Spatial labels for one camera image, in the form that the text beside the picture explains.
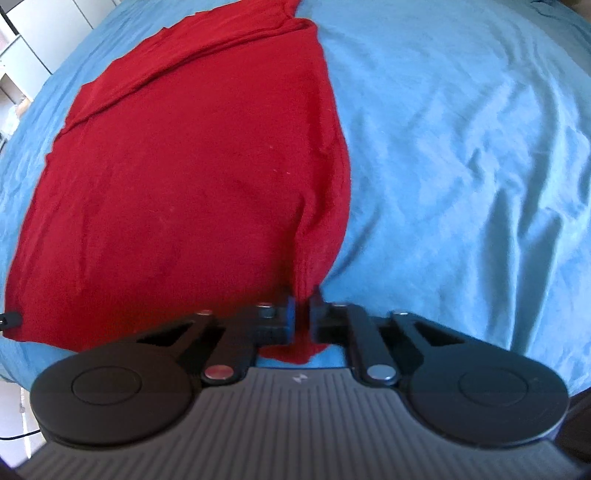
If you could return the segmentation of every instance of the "black circular base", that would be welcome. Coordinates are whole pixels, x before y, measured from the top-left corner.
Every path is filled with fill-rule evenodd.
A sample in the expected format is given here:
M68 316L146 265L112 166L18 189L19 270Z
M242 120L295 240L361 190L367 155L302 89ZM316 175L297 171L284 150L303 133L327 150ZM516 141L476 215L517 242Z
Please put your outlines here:
M562 421L569 394L552 370L482 345L434 349L408 389L415 412L436 430L479 446L531 442Z
M33 383L31 408L57 441L111 447L164 430L192 396L187 374L157 347L112 343L45 370Z

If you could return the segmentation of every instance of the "red towel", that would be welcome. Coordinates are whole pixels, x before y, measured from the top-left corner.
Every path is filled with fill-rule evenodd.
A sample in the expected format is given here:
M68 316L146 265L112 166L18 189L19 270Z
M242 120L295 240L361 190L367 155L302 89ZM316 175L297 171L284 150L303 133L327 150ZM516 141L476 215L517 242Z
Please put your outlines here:
M349 163L316 26L297 3L188 17L84 85L8 276L7 336L80 351L285 286L304 301L349 216ZM304 334L275 357L306 362Z

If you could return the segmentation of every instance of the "gray ribbed surface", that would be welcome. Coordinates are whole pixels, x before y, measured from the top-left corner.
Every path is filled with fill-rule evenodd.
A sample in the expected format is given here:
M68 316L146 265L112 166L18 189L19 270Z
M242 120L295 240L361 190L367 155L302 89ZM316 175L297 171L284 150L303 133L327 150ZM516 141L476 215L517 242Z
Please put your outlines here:
M19 473L30 480L567 480L580 472L549 442L491 451L438 437L394 391L365 388L347 369L251 368L239 384L206 390L156 439L107 452L50 443Z

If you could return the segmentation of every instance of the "blue bedsheet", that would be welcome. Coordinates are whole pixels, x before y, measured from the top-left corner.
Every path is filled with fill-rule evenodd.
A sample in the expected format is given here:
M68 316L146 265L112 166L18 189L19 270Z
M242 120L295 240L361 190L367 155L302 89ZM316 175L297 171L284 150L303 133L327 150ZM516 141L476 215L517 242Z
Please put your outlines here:
M48 80L0 160L2 285L80 86L223 3L125 0ZM298 16L319 26L352 168L324 296L416 312L591 387L591 25L552 0L304 0ZM26 387L55 358L0 339Z

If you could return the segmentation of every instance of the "logo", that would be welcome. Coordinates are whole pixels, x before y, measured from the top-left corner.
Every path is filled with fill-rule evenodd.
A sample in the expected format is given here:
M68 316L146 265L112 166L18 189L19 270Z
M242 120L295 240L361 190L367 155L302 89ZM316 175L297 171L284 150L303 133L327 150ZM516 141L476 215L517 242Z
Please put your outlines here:
M292 378L294 379L294 382L298 382L300 385L302 384L302 382L308 380L308 377L304 374L299 374L298 376Z

